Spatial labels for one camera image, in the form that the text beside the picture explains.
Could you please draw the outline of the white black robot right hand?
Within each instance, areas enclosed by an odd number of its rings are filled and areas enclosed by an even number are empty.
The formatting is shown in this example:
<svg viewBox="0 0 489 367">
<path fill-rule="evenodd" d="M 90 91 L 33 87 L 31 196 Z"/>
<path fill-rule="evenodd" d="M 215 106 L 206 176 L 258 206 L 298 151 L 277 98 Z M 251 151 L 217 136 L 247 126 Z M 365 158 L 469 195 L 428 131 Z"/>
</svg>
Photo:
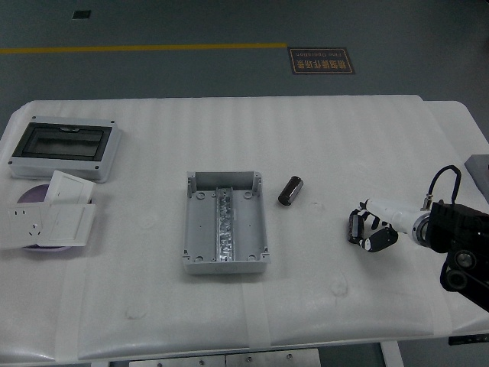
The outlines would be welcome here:
<svg viewBox="0 0 489 367">
<path fill-rule="evenodd" d="M 421 216 L 397 201 L 367 199 L 349 215 L 348 241 L 367 252 L 382 251 L 396 243 L 400 233 L 411 233 Z"/>
</svg>

